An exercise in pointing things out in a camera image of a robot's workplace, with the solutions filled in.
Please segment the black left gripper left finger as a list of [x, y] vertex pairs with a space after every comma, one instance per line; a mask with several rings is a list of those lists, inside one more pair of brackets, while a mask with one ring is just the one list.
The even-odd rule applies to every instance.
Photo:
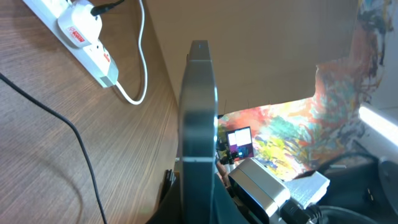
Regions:
[[176, 178], [158, 209], [146, 224], [182, 224], [180, 177]]

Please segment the blue Galaxy S25 smartphone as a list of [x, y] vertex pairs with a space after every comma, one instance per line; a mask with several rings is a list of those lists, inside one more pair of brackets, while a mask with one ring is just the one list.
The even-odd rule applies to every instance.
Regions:
[[212, 222], [217, 115], [218, 95], [209, 43], [194, 40], [187, 57], [178, 113], [184, 223]]

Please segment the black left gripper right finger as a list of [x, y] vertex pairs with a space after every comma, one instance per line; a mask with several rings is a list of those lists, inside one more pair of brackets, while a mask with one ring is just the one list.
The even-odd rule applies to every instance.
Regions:
[[217, 224], [248, 223], [217, 174], [214, 175], [213, 221]]

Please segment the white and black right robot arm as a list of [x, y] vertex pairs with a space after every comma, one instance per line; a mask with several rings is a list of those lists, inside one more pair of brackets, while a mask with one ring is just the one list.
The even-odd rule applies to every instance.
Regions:
[[[332, 168], [349, 157], [362, 157], [370, 163]], [[397, 163], [363, 152], [347, 153], [295, 180], [307, 180], [308, 190], [315, 185], [315, 174], [325, 175], [330, 181], [326, 194], [307, 207], [293, 200], [287, 202], [280, 211], [286, 223], [397, 223]]]

